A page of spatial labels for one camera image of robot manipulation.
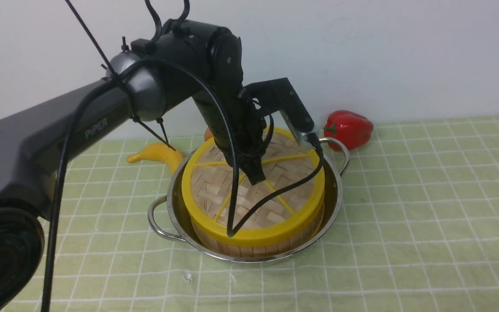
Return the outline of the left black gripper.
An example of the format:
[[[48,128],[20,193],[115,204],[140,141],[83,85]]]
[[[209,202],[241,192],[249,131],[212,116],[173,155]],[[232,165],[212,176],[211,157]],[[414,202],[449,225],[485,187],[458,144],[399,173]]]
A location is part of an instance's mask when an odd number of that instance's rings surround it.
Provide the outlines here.
[[[214,91],[226,113],[236,152],[232,152],[228,127],[224,124],[213,98],[200,88],[192,98],[211,130],[214,142],[230,166],[233,166],[234,160],[237,161],[238,168],[243,169],[251,185],[265,181],[262,167],[262,157],[265,154],[265,148],[262,146],[265,119],[258,116],[258,109],[261,107],[257,100],[254,99],[251,104],[248,100],[240,98],[243,87],[210,87],[210,89]]]

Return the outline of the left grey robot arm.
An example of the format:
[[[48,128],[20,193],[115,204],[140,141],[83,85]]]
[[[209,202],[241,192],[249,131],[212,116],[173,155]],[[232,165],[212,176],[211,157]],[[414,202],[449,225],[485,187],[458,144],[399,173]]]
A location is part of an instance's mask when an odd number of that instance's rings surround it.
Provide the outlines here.
[[[138,39],[111,60],[107,77],[0,119],[0,310],[38,268],[55,221],[63,174],[90,146],[126,122],[159,119],[193,98],[227,163],[265,179],[265,121],[243,100],[241,40],[224,26],[168,20],[156,40]]]

